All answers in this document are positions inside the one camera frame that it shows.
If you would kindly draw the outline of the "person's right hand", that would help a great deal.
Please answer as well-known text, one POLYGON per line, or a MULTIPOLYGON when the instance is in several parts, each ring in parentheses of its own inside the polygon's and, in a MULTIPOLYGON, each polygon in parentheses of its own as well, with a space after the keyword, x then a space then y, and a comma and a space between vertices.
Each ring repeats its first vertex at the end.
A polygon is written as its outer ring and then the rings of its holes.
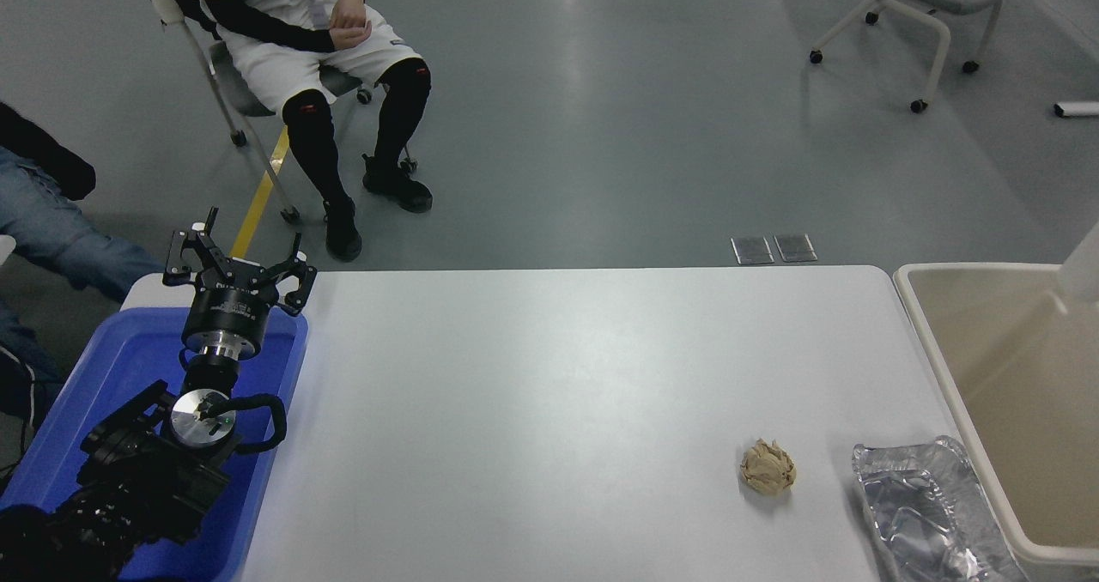
POLYGON ((348 51, 370 37, 371 23, 368 19, 333 20, 329 35, 335 51, 348 51))

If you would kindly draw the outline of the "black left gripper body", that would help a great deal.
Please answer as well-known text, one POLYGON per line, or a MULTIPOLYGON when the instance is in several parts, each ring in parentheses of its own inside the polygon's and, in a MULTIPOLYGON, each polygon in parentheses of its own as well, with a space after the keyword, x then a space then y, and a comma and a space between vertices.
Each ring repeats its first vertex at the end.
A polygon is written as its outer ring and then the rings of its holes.
POLYGON ((182 329, 184 343, 200 343, 201 336, 217 331, 233 333, 248 343, 260 343, 270 318, 270 309, 278 303, 275 286, 242 289, 217 283, 206 286, 196 280, 195 300, 182 329))

